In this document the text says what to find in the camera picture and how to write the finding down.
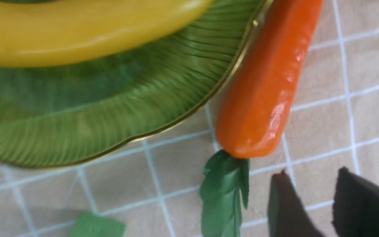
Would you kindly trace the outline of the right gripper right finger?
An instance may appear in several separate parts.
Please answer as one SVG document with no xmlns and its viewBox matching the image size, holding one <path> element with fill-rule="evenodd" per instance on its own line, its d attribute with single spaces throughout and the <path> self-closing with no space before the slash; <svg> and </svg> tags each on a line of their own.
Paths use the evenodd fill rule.
<svg viewBox="0 0 379 237">
<path fill-rule="evenodd" d="M 339 169 L 332 225 L 339 237 L 379 237 L 379 186 Z"/>
</svg>

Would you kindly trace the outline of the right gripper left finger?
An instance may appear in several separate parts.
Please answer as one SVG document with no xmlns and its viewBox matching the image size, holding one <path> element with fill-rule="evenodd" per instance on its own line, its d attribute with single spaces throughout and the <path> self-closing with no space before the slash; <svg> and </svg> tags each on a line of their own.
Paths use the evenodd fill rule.
<svg viewBox="0 0 379 237">
<path fill-rule="evenodd" d="M 309 218 L 285 170 L 270 181 L 267 208 L 270 237 L 323 237 Z"/>
</svg>

